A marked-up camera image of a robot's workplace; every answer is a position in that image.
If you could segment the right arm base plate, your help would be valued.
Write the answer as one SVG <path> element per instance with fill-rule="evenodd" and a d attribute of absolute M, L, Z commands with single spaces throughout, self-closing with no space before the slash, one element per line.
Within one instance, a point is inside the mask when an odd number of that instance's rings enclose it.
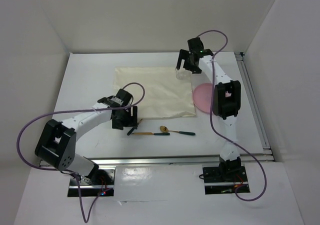
<path fill-rule="evenodd" d="M 202 174 L 198 176 L 204 183 L 206 195 L 222 195 L 250 193 L 250 186 L 246 169 L 241 166 L 239 170 L 222 175 L 219 167 L 203 167 Z"/>

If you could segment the clear drinking glass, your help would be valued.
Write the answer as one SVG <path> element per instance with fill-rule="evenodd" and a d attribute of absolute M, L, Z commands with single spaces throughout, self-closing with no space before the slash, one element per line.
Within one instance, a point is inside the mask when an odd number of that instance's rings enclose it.
<path fill-rule="evenodd" d="M 185 80 L 187 76 L 188 76 L 188 72 L 185 69 L 183 69 L 183 68 L 180 68 L 180 69 L 175 68 L 175 77 L 178 80 Z"/>

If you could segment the pink plate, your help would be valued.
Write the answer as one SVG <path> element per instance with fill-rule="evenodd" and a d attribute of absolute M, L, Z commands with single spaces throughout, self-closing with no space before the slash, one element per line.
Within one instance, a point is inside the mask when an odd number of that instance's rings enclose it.
<path fill-rule="evenodd" d="M 198 85 L 192 92 L 194 105 L 202 112 L 209 114 L 211 109 L 212 84 L 203 83 Z"/>

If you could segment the gold fork green handle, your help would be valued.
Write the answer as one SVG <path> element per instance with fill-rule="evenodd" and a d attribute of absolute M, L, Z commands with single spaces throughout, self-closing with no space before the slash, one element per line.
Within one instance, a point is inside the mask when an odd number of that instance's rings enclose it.
<path fill-rule="evenodd" d="M 128 136 L 130 136 L 135 130 L 138 129 L 138 126 L 139 126 L 139 124 L 142 122 L 142 120 L 143 120 L 143 119 L 140 119 L 140 120 L 137 122 L 136 126 L 133 126 L 133 127 L 127 132 L 127 135 L 128 135 Z"/>

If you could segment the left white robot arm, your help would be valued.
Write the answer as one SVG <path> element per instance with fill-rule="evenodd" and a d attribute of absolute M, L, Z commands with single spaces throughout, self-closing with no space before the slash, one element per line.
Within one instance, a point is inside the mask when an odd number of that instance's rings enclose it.
<path fill-rule="evenodd" d="M 88 185 L 106 181 L 108 175 L 92 160 L 76 154 L 76 143 L 100 124 L 111 122 L 114 130 L 136 127 L 138 107 L 130 107 L 133 95 L 119 89 L 116 95 L 103 97 L 89 112 L 82 112 L 63 121 L 49 120 L 42 131 L 35 155 L 60 172 L 78 174 Z"/>

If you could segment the cream cloth napkin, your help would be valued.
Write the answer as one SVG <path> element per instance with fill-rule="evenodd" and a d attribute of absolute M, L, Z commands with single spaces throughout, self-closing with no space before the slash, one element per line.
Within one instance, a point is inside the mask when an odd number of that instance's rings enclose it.
<path fill-rule="evenodd" d="M 145 96 L 137 105 L 140 119 L 194 117 L 192 74 L 187 73 L 179 80 L 173 67 L 117 67 L 113 88 L 117 91 L 132 82 L 144 87 Z"/>

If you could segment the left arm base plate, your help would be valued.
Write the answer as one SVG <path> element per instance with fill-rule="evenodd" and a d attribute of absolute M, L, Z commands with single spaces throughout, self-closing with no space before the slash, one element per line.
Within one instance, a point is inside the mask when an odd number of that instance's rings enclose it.
<path fill-rule="evenodd" d="M 81 196 L 84 198 L 96 197 L 97 195 L 100 197 L 113 197 L 115 193 L 115 173 L 116 170 L 114 168 L 102 169 L 93 180 L 79 175 L 78 182 Z"/>

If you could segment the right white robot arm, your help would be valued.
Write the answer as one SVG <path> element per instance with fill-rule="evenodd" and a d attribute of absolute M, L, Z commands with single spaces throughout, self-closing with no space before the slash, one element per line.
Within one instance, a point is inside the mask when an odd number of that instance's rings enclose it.
<path fill-rule="evenodd" d="M 200 37 L 187 41 L 188 50 L 179 51 L 176 71 L 181 68 L 192 74 L 205 74 L 212 85 L 210 91 L 209 116 L 219 119 L 221 131 L 213 131 L 225 140 L 219 154 L 219 165 L 215 172 L 203 174 L 203 179 L 230 181 L 241 170 L 242 162 L 237 146 L 236 121 L 241 108 L 241 83 L 230 78 L 215 59 L 215 53 L 205 49 Z"/>

